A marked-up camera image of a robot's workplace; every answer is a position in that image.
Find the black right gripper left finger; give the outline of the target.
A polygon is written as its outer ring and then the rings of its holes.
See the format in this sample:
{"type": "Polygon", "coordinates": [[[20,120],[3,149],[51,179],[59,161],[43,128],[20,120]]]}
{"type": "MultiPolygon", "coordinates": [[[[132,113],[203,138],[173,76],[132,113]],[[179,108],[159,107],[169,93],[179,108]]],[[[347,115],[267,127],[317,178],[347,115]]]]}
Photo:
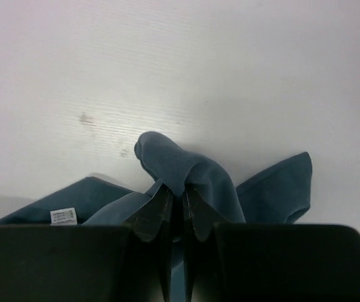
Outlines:
{"type": "Polygon", "coordinates": [[[0,301],[169,301],[173,195],[122,226],[0,226],[0,301]]]}

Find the teal blue t shirt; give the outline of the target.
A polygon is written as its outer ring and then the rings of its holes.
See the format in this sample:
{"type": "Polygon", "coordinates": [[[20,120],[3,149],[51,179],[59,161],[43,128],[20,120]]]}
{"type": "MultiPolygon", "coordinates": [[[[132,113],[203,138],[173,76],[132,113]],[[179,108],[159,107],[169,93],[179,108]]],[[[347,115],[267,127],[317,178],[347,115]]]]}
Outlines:
{"type": "Polygon", "coordinates": [[[173,195],[169,301],[187,301],[183,210],[187,188],[196,189],[230,223],[294,225],[310,207],[312,161],[306,152],[234,186],[228,173],[214,160],[184,150],[160,133],[141,134],[134,151],[154,179],[147,192],[131,192],[88,177],[1,218],[0,227],[120,227],[161,187],[166,187],[173,195]]]}

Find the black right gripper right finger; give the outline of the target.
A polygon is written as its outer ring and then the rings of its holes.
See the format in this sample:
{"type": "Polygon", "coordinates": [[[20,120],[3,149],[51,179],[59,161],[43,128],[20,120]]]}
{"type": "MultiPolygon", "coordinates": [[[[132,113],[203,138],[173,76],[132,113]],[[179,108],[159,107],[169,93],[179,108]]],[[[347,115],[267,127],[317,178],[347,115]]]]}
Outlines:
{"type": "Polygon", "coordinates": [[[360,234],[342,225],[230,223],[183,196],[187,301],[360,301],[360,234]]]}

